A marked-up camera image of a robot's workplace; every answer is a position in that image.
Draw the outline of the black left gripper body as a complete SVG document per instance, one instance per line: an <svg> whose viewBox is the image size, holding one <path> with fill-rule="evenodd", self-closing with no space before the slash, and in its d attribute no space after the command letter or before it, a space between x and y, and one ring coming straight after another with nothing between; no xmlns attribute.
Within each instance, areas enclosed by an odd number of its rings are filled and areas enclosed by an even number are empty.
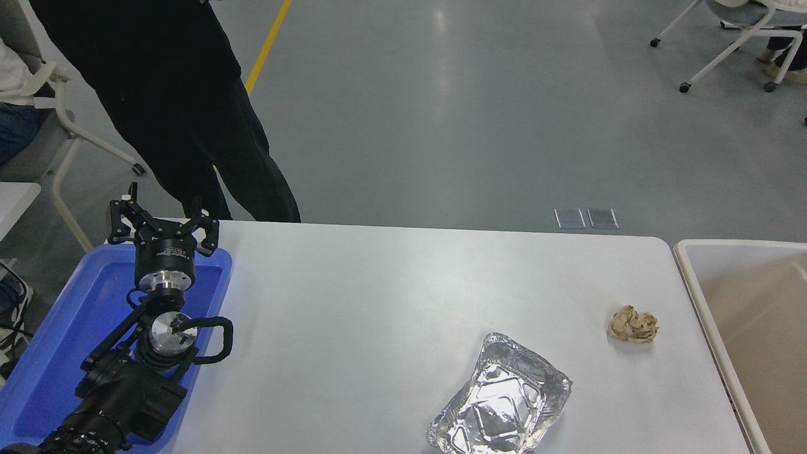
<svg viewBox="0 0 807 454"><path fill-rule="evenodd" d="M134 242L136 248L135 277L143 278L158 271L179 271L194 278L194 247L196 241L179 239L181 223L157 219L152 230L145 227Z"/></svg>

